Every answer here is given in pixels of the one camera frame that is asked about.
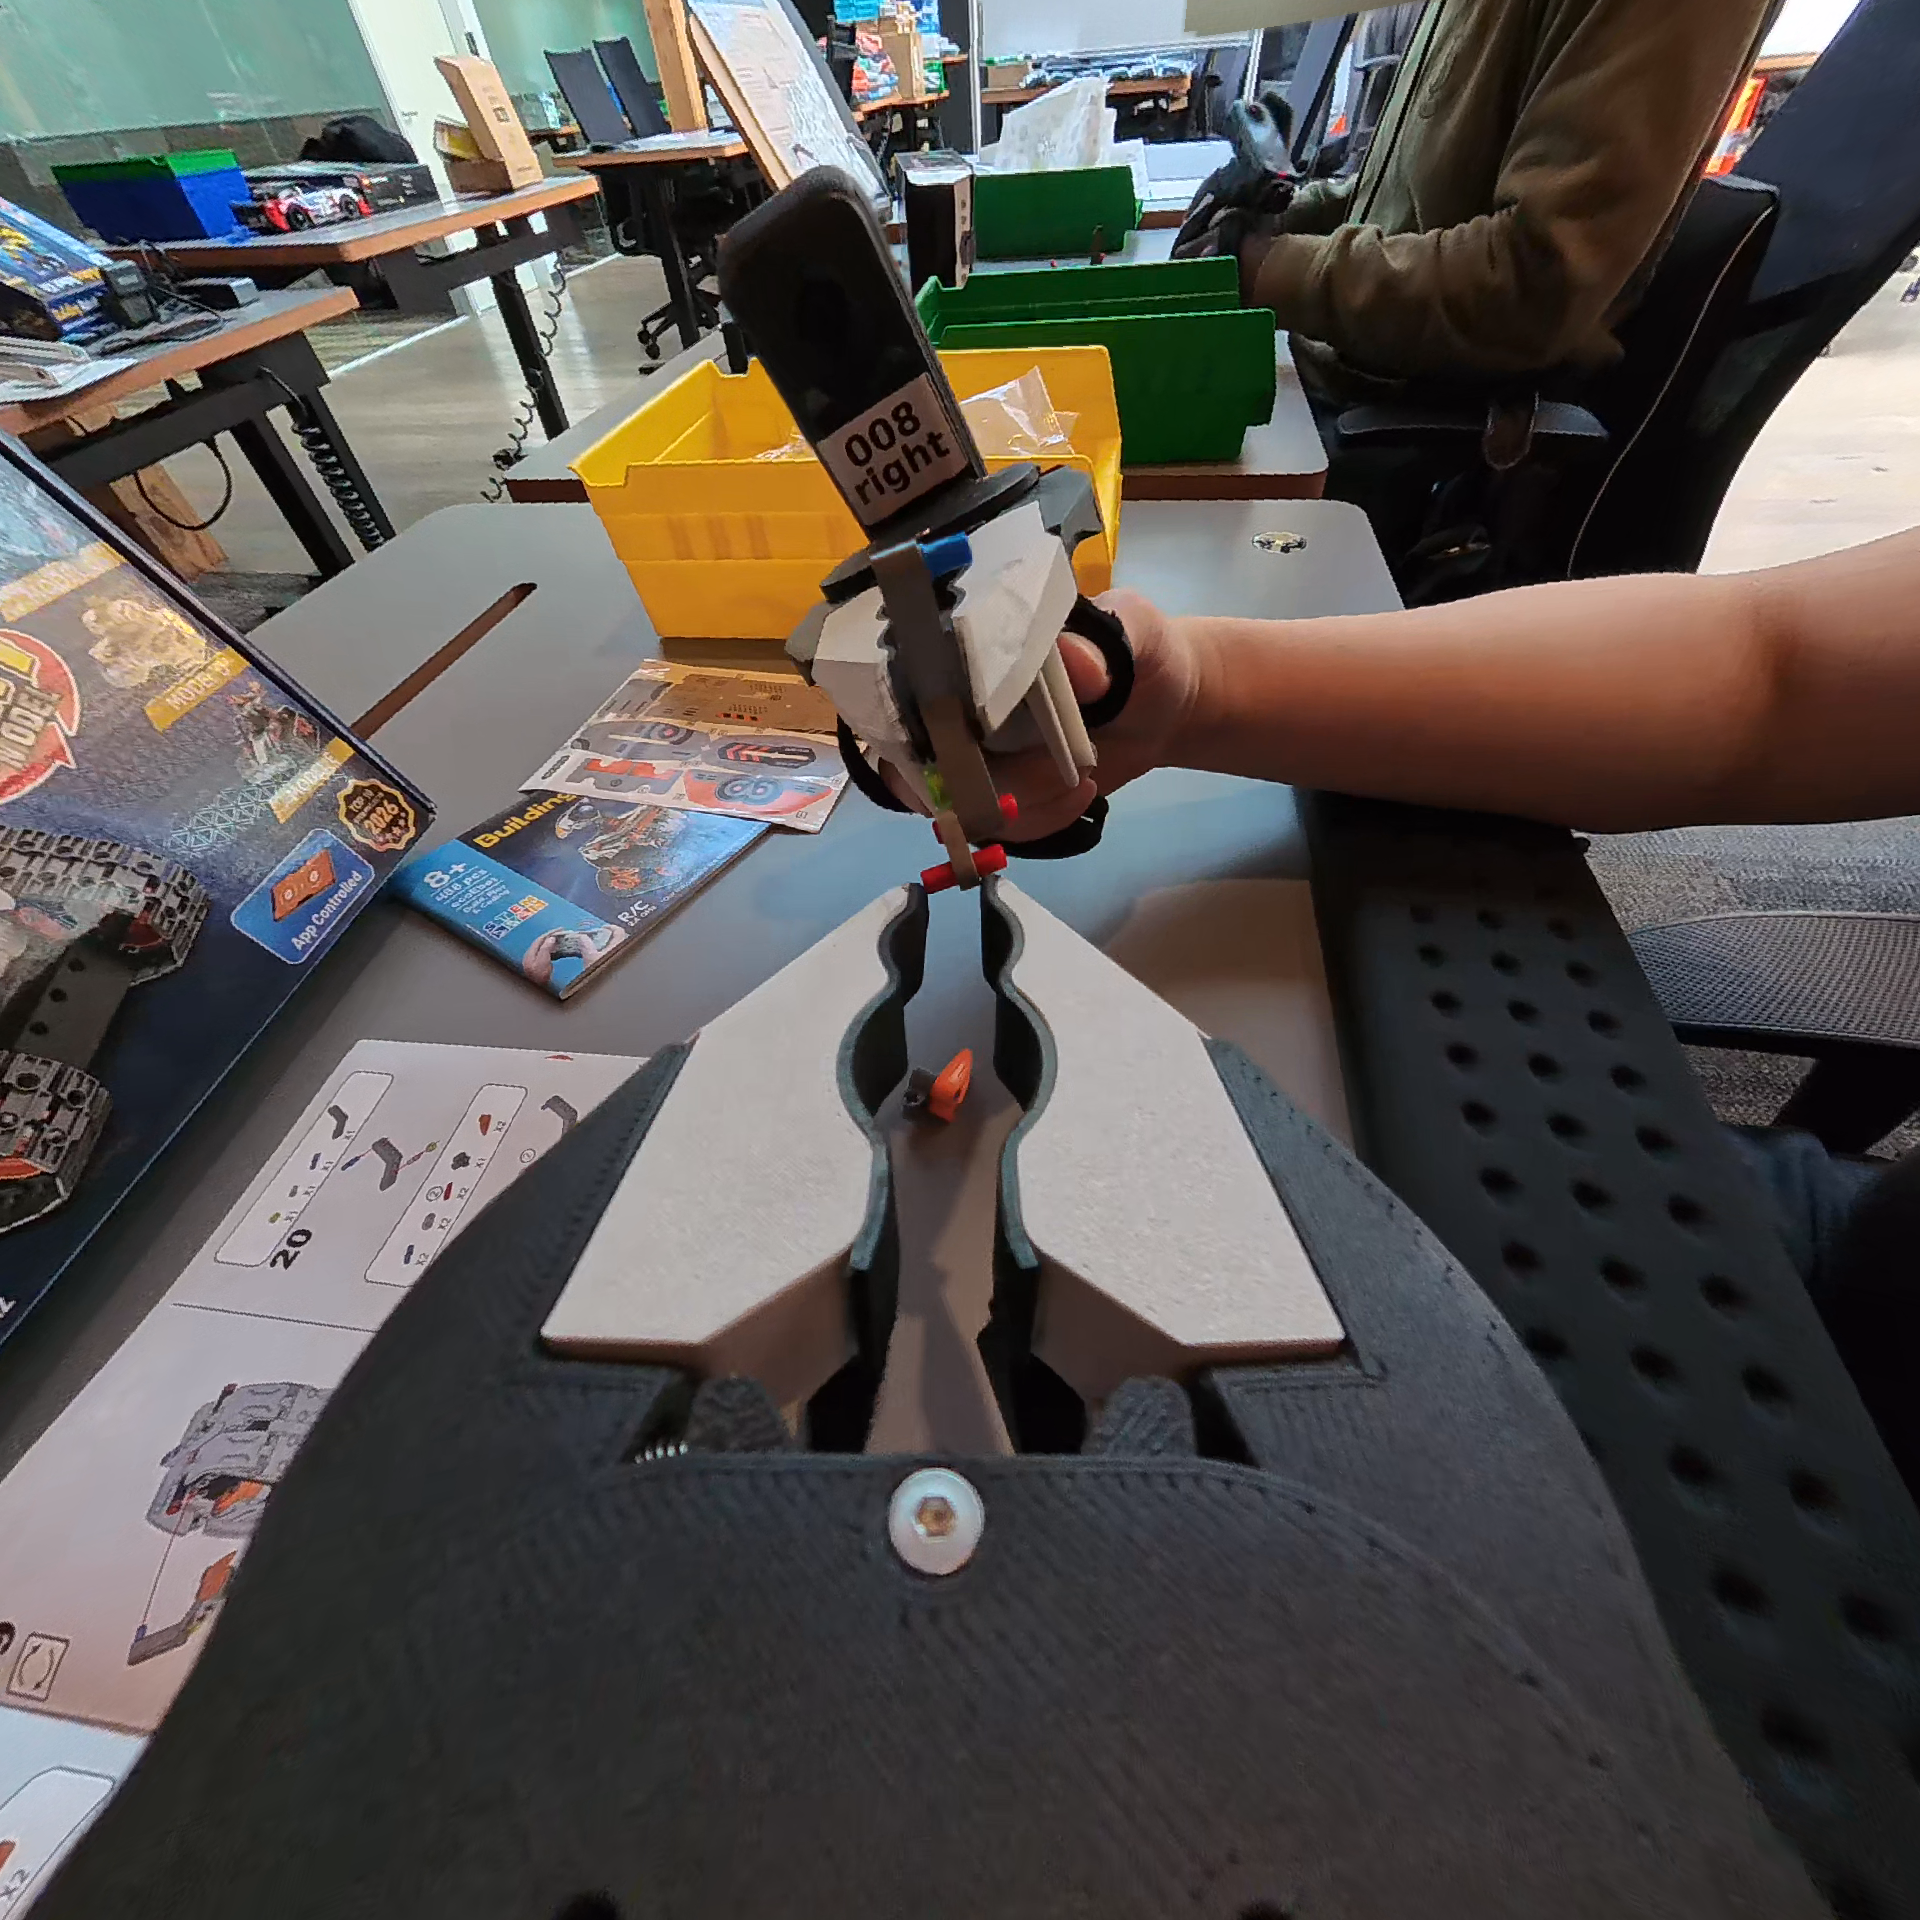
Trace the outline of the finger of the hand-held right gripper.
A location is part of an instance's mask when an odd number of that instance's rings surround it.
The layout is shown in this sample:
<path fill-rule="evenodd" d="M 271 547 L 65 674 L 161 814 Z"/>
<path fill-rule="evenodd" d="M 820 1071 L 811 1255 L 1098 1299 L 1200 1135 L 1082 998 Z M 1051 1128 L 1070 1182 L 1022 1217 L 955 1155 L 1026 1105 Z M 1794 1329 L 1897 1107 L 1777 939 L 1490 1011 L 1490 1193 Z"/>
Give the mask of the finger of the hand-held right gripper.
<path fill-rule="evenodd" d="M 1036 502 L 1022 502 L 963 541 L 967 566 L 951 577 L 951 630 L 975 720 L 1006 725 L 1042 680 L 1051 680 L 1058 699 L 1078 711 L 1070 682 L 1051 671 L 1079 600 L 1058 533 L 1048 529 Z"/>
<path fill-rule="evenodd" d="M 785 649 L 855 742 L 879 754 L 927 753 L 919 703 L 880 590 L 809 609 Z"/>

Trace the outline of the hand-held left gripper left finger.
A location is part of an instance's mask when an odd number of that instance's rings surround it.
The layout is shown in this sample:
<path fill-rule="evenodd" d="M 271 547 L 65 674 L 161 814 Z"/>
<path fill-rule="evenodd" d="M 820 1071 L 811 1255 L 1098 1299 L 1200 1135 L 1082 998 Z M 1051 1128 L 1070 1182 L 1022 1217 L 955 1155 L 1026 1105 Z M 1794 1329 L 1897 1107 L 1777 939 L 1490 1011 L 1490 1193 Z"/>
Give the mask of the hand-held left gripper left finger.
<path fill-rule="evenodd" d="M 886 1099 L 908 1073 L 928 898 L 865 906 L 680 1049 L 545 1345 L 801 1406 L 815 1450 L 865 1450 L 896 1321 Z"/>

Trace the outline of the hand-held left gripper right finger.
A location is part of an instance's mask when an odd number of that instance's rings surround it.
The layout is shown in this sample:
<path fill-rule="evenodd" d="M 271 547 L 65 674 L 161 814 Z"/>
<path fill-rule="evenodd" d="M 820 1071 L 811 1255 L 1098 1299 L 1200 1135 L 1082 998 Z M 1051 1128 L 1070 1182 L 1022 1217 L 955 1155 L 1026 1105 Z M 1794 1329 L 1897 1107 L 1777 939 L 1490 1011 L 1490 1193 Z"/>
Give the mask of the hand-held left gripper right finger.
<path fill-rule="evenodd" d="M 982 889 L 999 1152 L 979 1337 L 1017 1453 L 1082 1450 L 1135 1378 L 1328 1361 L 1347 1334 L 1209 1037 L 1004 878 Z"/>

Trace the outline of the grey bent beam with pins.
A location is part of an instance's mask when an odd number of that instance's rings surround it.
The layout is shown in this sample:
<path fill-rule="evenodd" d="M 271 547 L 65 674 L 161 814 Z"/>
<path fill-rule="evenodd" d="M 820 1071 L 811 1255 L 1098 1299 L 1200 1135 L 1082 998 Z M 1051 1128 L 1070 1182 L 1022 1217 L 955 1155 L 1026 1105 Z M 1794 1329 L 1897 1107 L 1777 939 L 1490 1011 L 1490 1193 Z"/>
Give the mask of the grey bent beam with pins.
<path fill-rule="evenodd" d="M 1010 819 L 982 746 L 969 669 L 921 543 L 879 544 L 871 563 L 896 704 L 946 851 L 942 888 L 971 893 L 1004 870 Z"/>

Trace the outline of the person's right forearm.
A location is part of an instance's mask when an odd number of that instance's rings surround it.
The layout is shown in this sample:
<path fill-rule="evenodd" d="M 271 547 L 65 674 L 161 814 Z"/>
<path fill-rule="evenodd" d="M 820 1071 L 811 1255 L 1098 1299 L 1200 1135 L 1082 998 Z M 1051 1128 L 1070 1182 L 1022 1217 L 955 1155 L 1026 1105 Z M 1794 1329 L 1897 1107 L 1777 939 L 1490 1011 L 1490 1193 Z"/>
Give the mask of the person's right forearm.
<path fill-rule="evenodd" d="M 1640 833 L 1918 809 L 1918 533 L 1314 619 L 1179 619 L 1178 763 Z"/>

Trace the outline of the person's right hand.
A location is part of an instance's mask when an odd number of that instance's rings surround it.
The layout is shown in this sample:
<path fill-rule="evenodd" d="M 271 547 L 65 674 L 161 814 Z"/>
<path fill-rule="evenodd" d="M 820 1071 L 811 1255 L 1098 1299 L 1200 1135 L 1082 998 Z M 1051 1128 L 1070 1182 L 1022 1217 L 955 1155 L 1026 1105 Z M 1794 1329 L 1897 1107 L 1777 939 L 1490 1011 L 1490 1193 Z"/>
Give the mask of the person's right hand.
<path fill-rule="evenodd" d="M 1095 768 L 1078 786 L 1067 786 L 1041 743 L 990 760 L 998 789 L 1014 797 L 1017 807 L 1001 838 L 1010 858 L 1050 849 L 1128 784 L 1178 763 L 1183 731 L 1199 713 L 1202 671 L 1179 625 L 1122 587 L 1099 595 L 1095 603 L 1122 625 L 1135 649 L 1136 683 L 1118 718 L 1090 729 Z"/>

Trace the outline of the small black box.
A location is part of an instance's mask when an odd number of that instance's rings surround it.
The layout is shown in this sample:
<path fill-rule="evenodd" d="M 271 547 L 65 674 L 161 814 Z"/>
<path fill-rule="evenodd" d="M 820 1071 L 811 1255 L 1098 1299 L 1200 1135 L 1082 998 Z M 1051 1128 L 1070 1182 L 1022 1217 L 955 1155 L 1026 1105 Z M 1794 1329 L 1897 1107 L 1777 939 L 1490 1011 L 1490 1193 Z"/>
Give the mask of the small black box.
<path fill-rule="evenodd" d="M 900 183 L 908 294 L 937 282 L 964 288 L 976 264 L 975 187 L 969 157 L 918 151 L 896 159 Z"/>

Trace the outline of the robot sticker sheet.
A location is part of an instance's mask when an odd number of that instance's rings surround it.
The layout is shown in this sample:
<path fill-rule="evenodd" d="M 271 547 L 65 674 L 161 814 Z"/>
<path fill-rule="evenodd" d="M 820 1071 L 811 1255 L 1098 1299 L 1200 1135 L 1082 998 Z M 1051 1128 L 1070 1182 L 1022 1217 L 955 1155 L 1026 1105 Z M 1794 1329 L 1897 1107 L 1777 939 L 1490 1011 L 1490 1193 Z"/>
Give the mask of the robot sticker sheet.
<path fill-rule="evenodd" d="M 652 661 L 521 789 L 819 833 L 847 786 L 820 691 L 793 674 Z"/>

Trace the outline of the yellow storage bin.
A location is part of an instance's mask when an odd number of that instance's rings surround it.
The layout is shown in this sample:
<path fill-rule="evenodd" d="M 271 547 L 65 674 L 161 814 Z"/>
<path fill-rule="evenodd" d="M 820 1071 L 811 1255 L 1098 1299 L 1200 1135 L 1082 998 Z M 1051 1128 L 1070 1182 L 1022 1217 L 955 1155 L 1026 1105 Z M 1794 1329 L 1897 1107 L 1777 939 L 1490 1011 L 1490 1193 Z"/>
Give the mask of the yellow storage bin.
<path fill-rule="evenodd" d="M 1038 373 L 1070 417 L 1067 446 L 1042 456 L 1090 479 L 1099 533 L 1073 553 L 1082 593 L 1113 587 L 1121 536 L 1121 414 L 1099 345 L 942 352 L 960 400 Z M 826 575 L 865 533 L 760 363 L 699 363 L 571 464 L 612 551 L 673 640 L 786 640 Z"/>

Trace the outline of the green storage bin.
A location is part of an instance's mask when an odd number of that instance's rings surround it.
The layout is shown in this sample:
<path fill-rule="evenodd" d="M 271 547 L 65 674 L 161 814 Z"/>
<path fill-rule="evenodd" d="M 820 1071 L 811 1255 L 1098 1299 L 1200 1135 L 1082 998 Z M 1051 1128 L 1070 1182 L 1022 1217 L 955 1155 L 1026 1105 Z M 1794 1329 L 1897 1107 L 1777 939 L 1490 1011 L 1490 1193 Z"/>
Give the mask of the green storage bin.
<path fill-rule="evenodd" d="M 1106 347 L 1135 467 L 1233 463 L 1278 403 L 1275 318 L 1226 256 L 928 280 L 918 310 L 942 351 Z"/>
<path fill-rule="evenodd" d="M 976 262 L 1099 258 L 1138 230 L 1132 168 L 975 173 Z"/>

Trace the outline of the cardboard box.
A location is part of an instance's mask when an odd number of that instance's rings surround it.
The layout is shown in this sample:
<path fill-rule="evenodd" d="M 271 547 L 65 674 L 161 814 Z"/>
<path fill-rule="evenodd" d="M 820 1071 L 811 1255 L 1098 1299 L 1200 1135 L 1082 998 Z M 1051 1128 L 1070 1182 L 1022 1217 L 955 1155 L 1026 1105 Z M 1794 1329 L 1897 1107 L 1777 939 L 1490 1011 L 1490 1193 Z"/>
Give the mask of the cardboard box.
<path fill-rule="evenodd" d="M 459 115 L 438 120 L 434 157 L 456 198 L 500 198 L 545 178 L 536 145 L 491 63 L 438 55 Z"/>

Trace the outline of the black perforated chair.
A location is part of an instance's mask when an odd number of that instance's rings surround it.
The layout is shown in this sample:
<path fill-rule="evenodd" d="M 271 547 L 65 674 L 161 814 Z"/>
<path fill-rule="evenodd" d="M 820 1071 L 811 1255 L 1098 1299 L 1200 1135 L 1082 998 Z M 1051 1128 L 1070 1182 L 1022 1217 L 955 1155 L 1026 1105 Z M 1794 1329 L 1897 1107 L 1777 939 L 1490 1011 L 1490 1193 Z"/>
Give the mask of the black perforated chair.
<path fill-rule="evenodd" d="M 1596 1457 L 1838 1917 L 1918 1917 L 1915 1507 L 1571 833 L 1298 798 L 1368 1166 Z"/>

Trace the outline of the open instruction booklet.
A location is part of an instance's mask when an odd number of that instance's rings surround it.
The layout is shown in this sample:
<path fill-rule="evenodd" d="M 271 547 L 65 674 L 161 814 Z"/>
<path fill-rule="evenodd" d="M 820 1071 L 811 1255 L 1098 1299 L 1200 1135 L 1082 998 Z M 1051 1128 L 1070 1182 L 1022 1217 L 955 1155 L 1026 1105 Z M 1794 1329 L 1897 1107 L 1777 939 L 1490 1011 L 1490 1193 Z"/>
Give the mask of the open instruction booklet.
<path fill-rule="evenodd" d="M 128 1777 L 331 1390 L 640 1059 L 362 1041 L 2 1488 L 2 1917 Z"/>

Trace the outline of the blue robot kit box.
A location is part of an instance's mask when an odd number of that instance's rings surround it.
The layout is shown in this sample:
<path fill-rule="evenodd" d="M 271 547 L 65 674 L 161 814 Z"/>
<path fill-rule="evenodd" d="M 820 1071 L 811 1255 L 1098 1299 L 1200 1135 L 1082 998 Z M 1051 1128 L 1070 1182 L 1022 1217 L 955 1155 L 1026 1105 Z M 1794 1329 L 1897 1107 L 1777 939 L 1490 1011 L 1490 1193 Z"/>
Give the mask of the blue robot kit box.
<path fill-rule="evenodd" d="M 2 451 L 2 1337 L 434 823 L 49 464 Z"/>

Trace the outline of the stacked blue green bins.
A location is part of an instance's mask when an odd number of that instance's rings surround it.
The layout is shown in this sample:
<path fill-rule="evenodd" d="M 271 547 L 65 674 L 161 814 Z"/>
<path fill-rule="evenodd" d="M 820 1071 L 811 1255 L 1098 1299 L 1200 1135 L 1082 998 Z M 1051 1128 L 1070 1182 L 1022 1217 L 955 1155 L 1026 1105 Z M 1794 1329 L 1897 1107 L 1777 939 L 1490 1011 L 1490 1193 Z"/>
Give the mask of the stacked blue green bins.
<path fill-rule="evenodd" d="M 234 209 L 255 205 L 239 159 L 223 149 L 55 162 L 54 174 L 80 223 L 114 248 L 224 242 L 248 230 Z"/>

